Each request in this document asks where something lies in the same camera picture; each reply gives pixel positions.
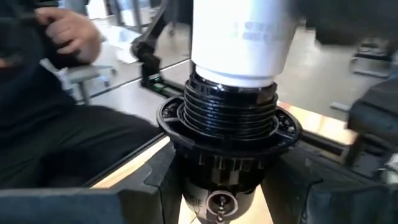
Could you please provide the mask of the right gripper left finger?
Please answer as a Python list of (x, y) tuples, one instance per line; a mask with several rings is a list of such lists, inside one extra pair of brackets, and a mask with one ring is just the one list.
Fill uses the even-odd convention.
[(1, 191), (1, 223), (177, 223), (181, 202), (171, 143), (152, 146), (97, 187)]

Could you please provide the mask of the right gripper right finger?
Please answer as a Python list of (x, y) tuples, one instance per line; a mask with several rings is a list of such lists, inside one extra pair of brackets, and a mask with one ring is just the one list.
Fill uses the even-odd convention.
[(362, 177), (300, 148), (279, 157), (261, 187), (274, 223), (397, 223), (397, 184)]

